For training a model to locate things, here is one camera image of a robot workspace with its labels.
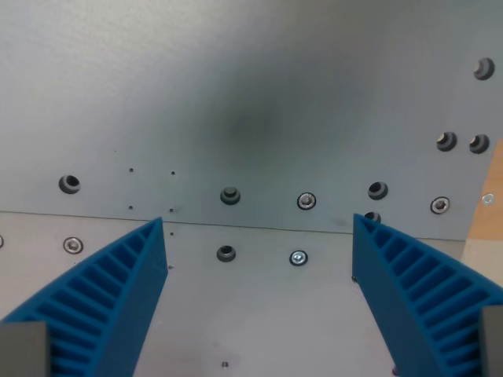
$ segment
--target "screw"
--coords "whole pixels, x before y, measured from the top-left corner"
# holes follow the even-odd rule
[[[307,263],[307,253],[302,250],[294,251],[290,254],[290,263],[295,266],[305,265]]]
[[[316,196],[310,192],[304,192],[297,198],[297,207],[301,210],[310,210],[316,205]]]
[[[68,237],[63,241],[63,248],[69,254],[78,254],[84,249],[84,244],[77,237]]]
[[[493,194],[486,194],[482,197],[482,203],[486,206],[490,206],[492,203],[494,203],[494,195]]]

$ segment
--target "gray metal plate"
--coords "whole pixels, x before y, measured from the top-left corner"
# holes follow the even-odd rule
[[[503,136],[502,19],[497,0],[4,0],[0,210],[328,232],[376,210],[464,239],[490,161],[468,143]]]
[[[0,214],[0,318],[138,221]],[[357,284],[351,236],[164,224],[170,270],[137,377],[388,377],[393,362]],[[63,240],[76,236],[81,254]],[[231,263],[216,250],[237,250]],[[436,241],[459,258],[462,242]],[[290,265],[304,249],[309,262]],[[226,361],[229,368],[222,370]]]

